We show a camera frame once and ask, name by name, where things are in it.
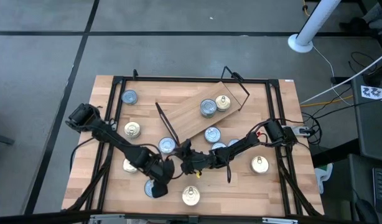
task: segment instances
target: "silver can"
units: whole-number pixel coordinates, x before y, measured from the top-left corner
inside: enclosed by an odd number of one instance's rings
[[[218,128],[210,127],[205,130],[205,139],[209,143],[215,143],[220,140],[221,133]]]
[[[124,133],[131,139],[137,138],[141,134],[140,125],[136,122],[129,122],[124,126]]]
[[[199,190],[194,186],[188,186],[183,190],[183,202],[186,205],[196,205],[199,202],[200,197]]]
[[[122,101],[127,105],[133,105],[137,103],[137,94],[134,90],[126,90],[122,94]]]
[[[152,183],[152,180],[147,180],[147,182],[144,186],[144,192],[150,198],[153,198],[153,196],[152,196],[152,187],[153,186],[154,186],[154,184]]]
[[[226,144],[221,142],[216,142],[215,144],[213,144],[212,149],[218,149],[220,147],[226,147]]]
[[[132,166],[127,159],[124,159],[123,161],[123,170],[129,173],[137,171],[137,169],[134,166]]]
[[[269,168],[269,163],[267,159],[264,158],[263,156],[256,156],[251,161],[251,168],[253,172],[257,174],[263,174],[267,172]]]
[[[237,143],[238,141],[239,141],[239,139],[231,139],[230,142],[228,143],[228,146],[232,146],[235,143]]]
[[[225,95],[218,96],[215,100],[215,103],[217,106],[217,110],[220,112],[226,111],[231,106],[231,100]]]
[[[159,150],[164,154],[170,154],[176,147],[176,143],[172,138],[166,137],[159,141]]]
[[[216,103],[211,99],[206,99],[201,102],[201,114],[204,118],[211,118],[217,110]]]

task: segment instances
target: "wooden plank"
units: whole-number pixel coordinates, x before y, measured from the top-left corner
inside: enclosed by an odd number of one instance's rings
[[[173,96],[178,96],[178,93],[172,93]],[[200,114],[201,102],[206,99],[214,101],[220,95],[229,97],[231,101],[230,108],[225,112],[216,111],[212,118],[204,118]],[[182,144],[186,139],[194,137],[199,132],[204,131],[240,108],[241,105],[233,94],[228,91],[222,82],[218,82],[200,91],[199,94],[184,100],[174,108],[164,111],[164,113],[179,137],[179,142]]]
[[[100,111],[106,109],[111,81],[112,77],[97,76],[90,102],[96,106],[103,106]],[[154,103],[161,102],[162,109],[169,111],[201,91],[208,90],[212,85],[214,83],[126,82],[127,90],[137,91],[139,101],[136,105],[123,105],[121,108],[118,133],[124,136],[124,125],[129,121],[135,121],[141,126],[141,135],[137,139],[128,139],[128,141],[133,144],[152,143],[157,145],[161,138],[170,136],[170,134],[161,121]],[[238,84],[226,83],[226,86],[234,97],[245,99],[245,93]],[[228,144],[230,139],[243,138],[254,124],[269,118],[265,86],[250,83],[244,84],[244,86],[251,96],[243,109],[227,116],[215,125],[221,131],[220,141],[225,144]],[[302,116],[294,83],[280,80],[280,86],[286,118],[301,121]],[[89,133],[82,133],[80,142],[89,136]],[[298,140],[307,144],[304,138],[298,138]],[[197,151],[208,152],[212,146],[206,142],[203,133],[198,133],[191,141],[192,148]],[[96,141],[91,141],[78,149],[63,200],[63,208],[69,207],[87,187],[97,145]],[[297,144],[294,146],[292,154],[301,191],[315,209],[324,213],[309,150]],[[270,163],[270,168],[264,175],[256,175],[250,171],[249,162],[257,155],[264,156]],[[171,181],[169,193],[155,199],[147,197],[144,193],[144,184],[148,177],[140,172],[125,173],[122,170],[123,159],[123,153],[114,150],[104,212],[284,216],[276,157],[271,148],[254,147],[233,160],[230,164],[232,171],[230,184],[226,182],[225,167],[204,170],[201,179],[194,175],[183,175],[181,178]],[[180,173],[180,161],[174,158],[174,163],[175,175],[177,175]],[[181,191],[188,185],[195,185],[201,192],[200,203],[194,207],[186,206],[181,199]],[[288,187],[288,193],[291,210],[294,212],[293,194],[290,187]],[[98,194],[96,193],[92,208],[96,208],[97,200]]]

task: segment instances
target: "label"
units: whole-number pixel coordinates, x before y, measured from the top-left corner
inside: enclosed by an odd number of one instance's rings
[[[372,100],[382,99],[382,88],[362,85],[361,96]]]

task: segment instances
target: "wooden table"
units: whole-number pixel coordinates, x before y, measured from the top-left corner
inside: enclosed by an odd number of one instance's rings
[[[97,76],[91,93],[90,104],[99,106],[102,118],[105,115],[112,79],[113,76]],[[285,117],[293,121],[302,121],[295,83],[292,80],[280,80],[279,83]],[[160,139],[170,136],[170,134],[160,119],[154,103],[157,101],[163,110],[169,110],[213,84],[127,81],[126,90],[135,90],[139,99],[135,105],[123,105],[121,108],[118,133],[124,136],[124,125],[130,121],[135,121],[141,126],[141,135],[137,139],[128,139],[128,141],[133,144],[152,143],[158,145]],[[226,83],[226,86],[236,98],[240,100],[245,98],[245,92],[237,83]],[[245,83],[244,86],[251,95],[243,109],[236,111],[215,125],[221,131],[220,141],[225,144],[228,144],[230,139],[243,138],[252,126],[269,118],[265,86],[250,83]],[[271,91],[274,109],[276,116],[278,116],[275,93],[273,89]],[[112,117],[116,108],[118,92],[119,88],[115,95]],[[88,138],[90,138],[90,133],[82,133],[79,142]],[[203,133],[197,134],[191,141],[192,148],[197,151],[208,152],[212,146],[206,142]],[[304,138],[299,138],[299,141],[307,144],[307,140]],[[97,147],[98,142],[92,140],[78,149],[62,208],[72,205],[89,184]],[[292,155],[299,188],[315,209],[323,214],[324,210],[309,150],[297,144],[294,146]],[[258,175],[251,172],[249,163],[255,156],[264,156],[269,161],[270,168],[266,174]],[[172,158],[176,166],[175,175],[178,175],[181,171],[180,161],[177,158]],[[104,212],[284,216],[276,155],[273,148],[253,147],[233,160],[230,164],[232,171],[230,184],[226,181],[225,167],[217,170],[206,169],[203,170],[200,179],[195,175],[183,175],[177,180],[172,180],[169,183],[169,193],[161,198],[149,198],[144,193],[144,184],[148,177],[140,172],[129,174],[123,171],[123,160],[123,153],[114,150]],[[181,197],[183,189],[189,185],[196,186],[201,193],[201,199],[194,207],[184,204]],[[291,211],[296,213],[292,190],[289,186],[287,189]],[[92,208],[96,208],[98,193],[100,192],[99,186],[95,192]]]

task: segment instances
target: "gray floor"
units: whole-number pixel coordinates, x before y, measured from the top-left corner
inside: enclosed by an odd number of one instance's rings
[[[0,30],[84,30],[92,4],[0,1]],[[315,6],[308,5],[310,10]],[[296,0],[101,0],[92,30],[297,32],[306,20],[301,7]],[[341,3],[321,31],[339,31],[338,22],[360,15],[357,4]],[[12,147],[0,144],[0,215],[22,211],[79,43],[80,37],[0,36],[0,133],[16,140]],[[338,76],[353,75],[348,67],[352,51],[373,58],[382,54],[371,38],[321,37],[314,45]],[[314,51],[293,52],[287,37],[89,37],[64,118],[88,101],[95,75],[130,75],[136,68],[140,75],[219,77],[224,65],[245,78],[293,79],[301,101],[330,86],[326,61]],[[321,123],[324,147],[356,137],[352,109]],[[35,212],[60,210],[77,142],[78,134],[62,124]]]

